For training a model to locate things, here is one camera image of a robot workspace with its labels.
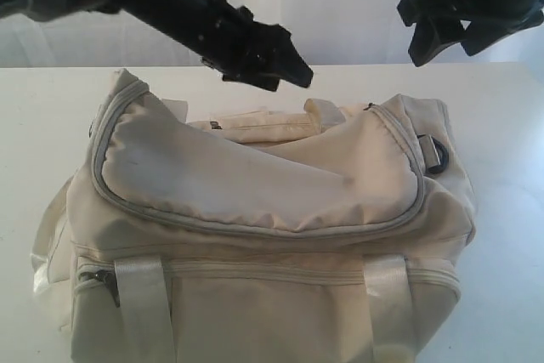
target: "bag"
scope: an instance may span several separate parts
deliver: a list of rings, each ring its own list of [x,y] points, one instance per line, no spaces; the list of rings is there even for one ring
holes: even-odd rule
[[[414,361],[474,234],[445,105],[304,109],[185,124],[116,75],[32,255],[75,362]]]

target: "zipper pull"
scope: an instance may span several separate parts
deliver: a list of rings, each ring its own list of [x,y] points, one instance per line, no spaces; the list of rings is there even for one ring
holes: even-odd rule
[[[106,289],[110,292],[116,307],[119,308],[121,306],[121,302],[119,300],[119,289],[117,288],[117,278],[113,272],[101,269],[96,272],[83,272],[81,273],[80,277],[86,277],[87,279],[102,282]]]

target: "cream bag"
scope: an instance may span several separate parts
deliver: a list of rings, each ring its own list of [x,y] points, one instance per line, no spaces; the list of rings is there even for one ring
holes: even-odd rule
[[[34,290],[72,359],[413,362],[474,234],[444,104],[183,108],[118,73],[45,212]]]

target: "white backdrop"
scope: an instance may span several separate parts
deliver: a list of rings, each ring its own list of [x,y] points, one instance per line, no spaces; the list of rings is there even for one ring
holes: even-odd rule
[[[235,0],[257,20],[285,25],[310,64],[409,62],[413,29],[403,26],[398,1]],[[520,60],[544,80],[542,45],[544,27],[509,37],[471,59],[456,46],[435,62]],[[198,56],[128,14],[82,13],[41,25],[12,17],[0,21],[0,49],[4,67],[200,64]]]

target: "white table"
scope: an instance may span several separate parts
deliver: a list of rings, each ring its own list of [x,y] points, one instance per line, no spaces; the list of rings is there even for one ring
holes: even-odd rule
[[[28,253],[43,209],[78,167],[112,69],[0,70],[0,361],[69,362],[31,299]],[[463,297],[421,363],[537,362],[544,356],[544,87],[519,64],[316,67],[313,87],[277,94],[223,84],[206,68],[137,68],[190,119],[266,105],[298,111],[396,93],[450,107],[479,198],[479,231],[462,255]]]

